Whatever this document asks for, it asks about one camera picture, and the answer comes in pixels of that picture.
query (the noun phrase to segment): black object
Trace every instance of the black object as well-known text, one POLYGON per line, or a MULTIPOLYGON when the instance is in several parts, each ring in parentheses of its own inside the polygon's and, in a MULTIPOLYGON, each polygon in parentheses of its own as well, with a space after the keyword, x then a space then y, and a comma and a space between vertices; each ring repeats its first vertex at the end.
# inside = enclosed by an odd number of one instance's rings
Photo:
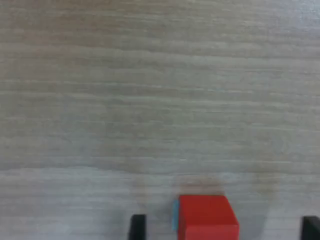
POLYGON ((317 216, 303 217, 301 240, 320 240, 320 219, 317 216))
POLYGON ((129 232, 129 240, 147 239, 147 216, 133 215, 129 232))

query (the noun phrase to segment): red block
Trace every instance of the red block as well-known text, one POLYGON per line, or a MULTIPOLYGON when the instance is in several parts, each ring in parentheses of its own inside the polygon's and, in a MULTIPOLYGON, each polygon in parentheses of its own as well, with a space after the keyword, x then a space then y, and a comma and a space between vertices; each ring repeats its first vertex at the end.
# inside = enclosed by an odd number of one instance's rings
POLYGON ((239 230, 225 196, 180 196, 178 240, 238 240, 239 230))

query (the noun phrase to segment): wood grain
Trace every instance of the wood grain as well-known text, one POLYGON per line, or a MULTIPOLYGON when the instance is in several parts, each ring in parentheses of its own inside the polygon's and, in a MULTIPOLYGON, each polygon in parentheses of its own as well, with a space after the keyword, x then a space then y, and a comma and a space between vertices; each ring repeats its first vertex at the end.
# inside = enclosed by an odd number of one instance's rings
POLYGON ((173 240, 226 194, 241 240, 320 215, 320 4, 1 0, 0 235, 173 240))

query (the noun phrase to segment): red cube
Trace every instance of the red cube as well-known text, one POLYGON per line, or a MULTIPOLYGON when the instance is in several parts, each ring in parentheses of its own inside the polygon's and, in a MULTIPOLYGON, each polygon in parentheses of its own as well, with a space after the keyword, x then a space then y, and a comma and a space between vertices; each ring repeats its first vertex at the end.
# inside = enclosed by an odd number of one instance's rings
POLYGON ((239 230, 225 196, 180 196, 178 240, 238 240, 239 230))

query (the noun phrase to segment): wooden block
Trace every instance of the wooden block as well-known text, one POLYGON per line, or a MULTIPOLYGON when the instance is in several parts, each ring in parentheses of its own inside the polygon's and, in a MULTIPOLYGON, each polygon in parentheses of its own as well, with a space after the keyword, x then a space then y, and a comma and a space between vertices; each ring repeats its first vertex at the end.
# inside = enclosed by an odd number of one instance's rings
POLYGON ((225 196, 182 195, 178 240, 238 240, 239 223, 225 196))

